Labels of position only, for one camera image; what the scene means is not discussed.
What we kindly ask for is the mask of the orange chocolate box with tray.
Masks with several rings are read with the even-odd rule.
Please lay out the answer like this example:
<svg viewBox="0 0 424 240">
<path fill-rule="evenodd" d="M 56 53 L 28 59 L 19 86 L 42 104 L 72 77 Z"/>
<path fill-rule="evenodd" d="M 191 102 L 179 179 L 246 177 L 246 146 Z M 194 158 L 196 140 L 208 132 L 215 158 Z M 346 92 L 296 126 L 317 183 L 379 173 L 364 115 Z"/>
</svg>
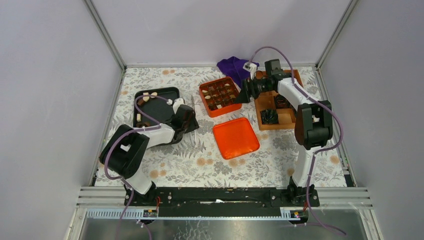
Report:
<svg viewBox="0 0 424 240">
<path fill-rule="evenodd" d="M 242 104 L 235 103 L 239 92 L 232 78 L 228 76 L 199 86 L 199 95 L 210 118 L 239 110 Z"/>
</svg>

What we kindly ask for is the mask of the orange box lid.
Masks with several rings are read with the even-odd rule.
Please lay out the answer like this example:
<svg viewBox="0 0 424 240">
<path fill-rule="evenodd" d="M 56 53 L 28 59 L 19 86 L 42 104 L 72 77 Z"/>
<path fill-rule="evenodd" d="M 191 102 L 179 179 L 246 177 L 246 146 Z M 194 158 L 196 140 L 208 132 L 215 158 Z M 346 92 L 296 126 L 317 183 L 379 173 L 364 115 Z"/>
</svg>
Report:
<svg viewBox="0 0 424 240">
<path fill-rule="evenodd" d="M 245 117 L 215 125 L 212 132 L 221 156 L 230 160 L 257 151 L 259 140 Z"/>
</svg>

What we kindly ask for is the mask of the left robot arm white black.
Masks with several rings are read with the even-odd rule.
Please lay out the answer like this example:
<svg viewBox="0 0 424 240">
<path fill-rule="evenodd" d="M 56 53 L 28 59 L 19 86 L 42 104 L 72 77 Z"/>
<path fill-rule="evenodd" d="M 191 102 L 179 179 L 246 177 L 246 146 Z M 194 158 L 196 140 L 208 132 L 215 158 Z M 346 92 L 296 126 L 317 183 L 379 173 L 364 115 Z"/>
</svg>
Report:
<svg viewBox="0 0 424 240">
<path fill-rule="evenodd" d="M 144 206 L 155 200 L 154 187 L 142 170 L 142 160 L 147 149 L 179 143 L 185 134 L 199 128 L 193 107 L 183 98 L 175 100 L 160 97 L 172 108 L 170 119 L 153 126 L 131 127 L 122 124 L 100 153 L 99 161 L 110 180 L 121 180 L 136 192 L 136 199 Z"/>
</svg>

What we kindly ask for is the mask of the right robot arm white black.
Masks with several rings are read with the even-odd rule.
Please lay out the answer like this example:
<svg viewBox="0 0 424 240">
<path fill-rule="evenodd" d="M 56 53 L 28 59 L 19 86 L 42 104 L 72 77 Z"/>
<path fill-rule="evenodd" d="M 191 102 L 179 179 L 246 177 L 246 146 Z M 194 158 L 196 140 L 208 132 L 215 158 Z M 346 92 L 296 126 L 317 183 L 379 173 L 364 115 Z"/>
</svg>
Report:
<svg viewBox="0 0 424 240">
<path fill-rule="evenodd" d="M 315 170 L 315 154 L 327 145 L 333 137 L 331 103 L 318 101 L 298 83 L 294 72 L 285 73 L 280 61 L 272 59 L 265 62 L 265 76 L 257 78 L 257 65 L 246 62 L 243 69 L 250 76 L 241 82 L 241 90 L 235 99 L 236 104 L 245 104 L 251 98 L 257 99 L 261 93 L 275 91 L 296 108 L 294 125 L 295 139 L 299 145 L 297 166 L 290 183 L 295 186 L 287 191 L 287 201 L 293 206 L 301 205 L 312 184 Z"/>
</svg>

